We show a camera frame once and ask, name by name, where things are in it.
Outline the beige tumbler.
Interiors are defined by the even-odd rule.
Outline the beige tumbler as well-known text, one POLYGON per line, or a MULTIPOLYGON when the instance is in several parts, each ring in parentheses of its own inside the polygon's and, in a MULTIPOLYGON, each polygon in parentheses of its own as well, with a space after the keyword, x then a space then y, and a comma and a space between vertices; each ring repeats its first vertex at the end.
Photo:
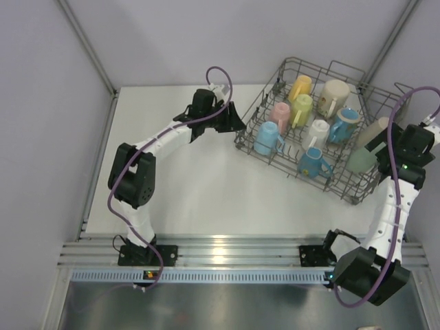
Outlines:
POLYGON ((356 140, 356 147, 362 148, 367 145, 373 138, 379 135, 389 123, 389 117, 381 117, 378 120, 374 121, 374 123, 367 126, 365 129, 360 131, 356 140))

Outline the light blue mug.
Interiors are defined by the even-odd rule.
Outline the light blue mug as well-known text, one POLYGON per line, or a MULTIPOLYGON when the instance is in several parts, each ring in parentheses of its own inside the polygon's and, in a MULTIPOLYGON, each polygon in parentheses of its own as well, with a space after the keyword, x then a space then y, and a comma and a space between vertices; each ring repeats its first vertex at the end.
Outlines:
POLYGON ((256 135, 254 150, 260 155, 269 156, 273 151, 283 153, 284 148, 285 141, 278 125, 270 121, 262 123, 256 135))

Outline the green tumbler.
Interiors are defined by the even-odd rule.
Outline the green tumbler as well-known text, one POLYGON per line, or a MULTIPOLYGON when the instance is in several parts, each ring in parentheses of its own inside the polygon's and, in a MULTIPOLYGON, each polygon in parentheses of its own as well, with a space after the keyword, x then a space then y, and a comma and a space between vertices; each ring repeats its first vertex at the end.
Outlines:
POLYGON ((353 173, 365 173, 376 163, 376 157, 366 148, 362 147, 349 156, 346 169, 353 173))

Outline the pink mug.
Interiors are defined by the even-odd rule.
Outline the pink mug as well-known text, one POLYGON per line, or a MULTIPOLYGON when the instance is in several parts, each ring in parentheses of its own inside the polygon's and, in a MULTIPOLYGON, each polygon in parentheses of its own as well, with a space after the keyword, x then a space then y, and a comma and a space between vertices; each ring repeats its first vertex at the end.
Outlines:
POLYGON ((279 133, 284 134, 289 124, 290 115, 290 106, 285 102, 277 102, 269 113, 269 121, 277 124, 279 133))

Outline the blue butterfly mug orange inside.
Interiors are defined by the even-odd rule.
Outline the blue butterfly mug orange inside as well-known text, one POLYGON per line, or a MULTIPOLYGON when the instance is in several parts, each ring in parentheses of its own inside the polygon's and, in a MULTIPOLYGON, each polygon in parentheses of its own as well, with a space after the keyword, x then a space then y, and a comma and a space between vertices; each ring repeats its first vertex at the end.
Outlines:
POLYGON ((330 128, 328 142, 332 144, 346 144, 361 120, 360 114, 351 108, 340 109, 330 128))

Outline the pale yellow-green mug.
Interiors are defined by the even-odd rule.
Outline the pale yellow-green mug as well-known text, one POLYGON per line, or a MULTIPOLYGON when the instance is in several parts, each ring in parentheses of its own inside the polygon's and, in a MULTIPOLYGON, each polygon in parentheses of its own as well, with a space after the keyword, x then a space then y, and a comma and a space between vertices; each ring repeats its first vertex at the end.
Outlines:
POLYGON ((303 127, 309 120, 313 109, 313 99, 310 95, 300 94, 294 100, 291 107, 291 127, 303 127))

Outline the yellow mug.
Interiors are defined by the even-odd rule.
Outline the yellow mug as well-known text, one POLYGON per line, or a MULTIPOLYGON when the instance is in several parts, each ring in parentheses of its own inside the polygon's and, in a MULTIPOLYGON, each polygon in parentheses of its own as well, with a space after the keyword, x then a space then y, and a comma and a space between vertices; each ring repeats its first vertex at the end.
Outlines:
POLYGON ((309 76, 299 75, 289 92, 288 101, 290 103, 293 103, 300 94, 309 95, 311 91, 311 86, 312 79, 309 76))

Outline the grey wire dish rack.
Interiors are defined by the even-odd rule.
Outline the grey wire dish rack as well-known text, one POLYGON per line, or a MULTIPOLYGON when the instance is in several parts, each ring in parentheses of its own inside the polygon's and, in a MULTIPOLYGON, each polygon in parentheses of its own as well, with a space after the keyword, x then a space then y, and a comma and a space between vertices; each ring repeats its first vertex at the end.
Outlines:
POLYGON ((234 139, 235 146, 244 153, 251 155, 266 164, 283 171, 290 177, 299 178, 324 192, 331 192, 339 198, 356 205, 366 199, 375 190, 380 174, 375 165, 362 173, 353 173, 347 168, 347 162, 356 149, 356 140, 361 131, 381 117, 388 116, 398 101, 400 95, 395 92, 368 84, 364 71, 356 67, 333 60, 328 67, 322 67, 296 57, 283 60, 269 82, 260 91, 250 108, 243 115, 246 128, 239 131, 234 139), (284 144, 282 151, 272 151, 261 155, 255 151, 257 135, 260 126, 269 121, 270 113, 279 102, 288 103, 288 95, 293 83, 300 76, 311 78, 310 96, 313 108, 308 121, 299 123, 294 117, 282 134, 284 144), (350 88, 350 94, 345 102, 346 108, 357 111, 360 121, 351 137, 346 142, 336 144, 330 141, 333 133, 330 131, 334 120, 328 119, 326 124, 318 113, 320 93, 325 83, 330 80, 341 80, 350 88), (298 163, 305 149, 314 146, 322 151, 326 165, 322 174, 314 178, 298 169, 298 163))

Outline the floral cream mug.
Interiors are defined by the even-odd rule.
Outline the floral cream mug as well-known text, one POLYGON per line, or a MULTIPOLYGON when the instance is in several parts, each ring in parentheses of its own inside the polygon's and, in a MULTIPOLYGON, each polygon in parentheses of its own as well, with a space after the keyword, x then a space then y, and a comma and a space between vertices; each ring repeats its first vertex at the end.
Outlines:
POLYGON ((318 113, 326 119, 333 117, 344 106, 350 93, 350 87, 344 81, 327 81, 318 98, 318 113))

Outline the white mug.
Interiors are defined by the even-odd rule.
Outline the white mug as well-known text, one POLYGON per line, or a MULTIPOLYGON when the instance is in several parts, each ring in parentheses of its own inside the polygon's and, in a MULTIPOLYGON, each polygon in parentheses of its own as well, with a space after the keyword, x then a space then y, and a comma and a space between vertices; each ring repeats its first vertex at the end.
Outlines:
POLYGON ((310 147, 323 149, 329 137, 330 125, 325 120, 314 120, 302 140, 302 149, 310 147))

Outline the dark blue mug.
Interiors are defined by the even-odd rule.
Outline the dark blue mug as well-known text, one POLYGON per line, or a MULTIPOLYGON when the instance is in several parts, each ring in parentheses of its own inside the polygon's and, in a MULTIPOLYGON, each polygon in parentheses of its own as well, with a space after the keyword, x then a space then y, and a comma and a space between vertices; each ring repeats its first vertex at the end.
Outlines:
POLYGON ((314 146, 303 153, 298 162, 298 172, 310 179, 318 176, 330 178, 333 175, 333 169, 323 158, 322 150, 314 146))

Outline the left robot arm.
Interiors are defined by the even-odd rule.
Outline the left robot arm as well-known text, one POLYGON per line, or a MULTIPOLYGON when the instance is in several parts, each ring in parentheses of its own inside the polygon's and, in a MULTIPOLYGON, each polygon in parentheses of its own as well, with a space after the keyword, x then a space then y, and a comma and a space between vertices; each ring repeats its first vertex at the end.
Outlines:
POLYGON ((177 259, 177 246, 158 245, 151 225, 149 201, 159 162, 194 142, 206 129, 229 133, 245 128, 232 101, 213 90, 198 89, 184 112, 156 136, 138 144, 119 145, 108 179, 109 197, 121 208, 114 214, 128 228, 119 249, 119 266, 173 266, 177 259))

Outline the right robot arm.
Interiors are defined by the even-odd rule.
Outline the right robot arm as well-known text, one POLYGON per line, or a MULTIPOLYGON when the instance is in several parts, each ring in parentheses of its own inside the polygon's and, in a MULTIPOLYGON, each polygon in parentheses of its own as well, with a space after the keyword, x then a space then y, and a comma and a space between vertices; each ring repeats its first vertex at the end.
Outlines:
POLYGON ((332 266, 326 275, 329 287, 341 287, 360 297, 360 304, 380 306, 409 280, 402 265, 402 241, 407 218, 425 179, 425 165, 434 160, 431 150, 439 144, 435 122, 393 124, 364 148, 377 158, 380 174, 376 188, 379 199, 368 234, 363 241, 348 234, 356 247, 347 252, 338 241, 343 230, 328 231, 320 245, 299 247, 302 267, 332 266))

